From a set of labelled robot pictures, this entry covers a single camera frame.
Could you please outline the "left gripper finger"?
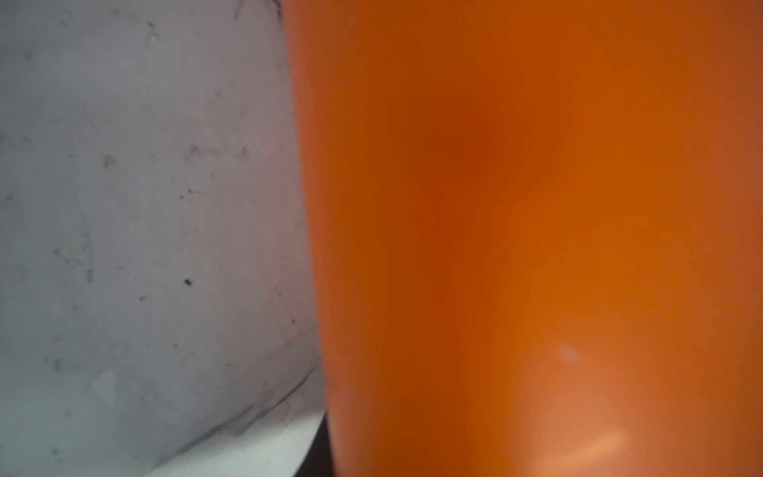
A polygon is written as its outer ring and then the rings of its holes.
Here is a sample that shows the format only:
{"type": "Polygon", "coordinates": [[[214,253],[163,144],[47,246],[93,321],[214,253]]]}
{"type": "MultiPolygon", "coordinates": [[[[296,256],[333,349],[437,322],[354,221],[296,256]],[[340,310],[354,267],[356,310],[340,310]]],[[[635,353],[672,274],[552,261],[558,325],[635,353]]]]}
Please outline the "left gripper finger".
{"type": "Polygon", "coordinates": [[[294,477],[335,477],[333,454],[325,413],[316,435],[294,477]]]}

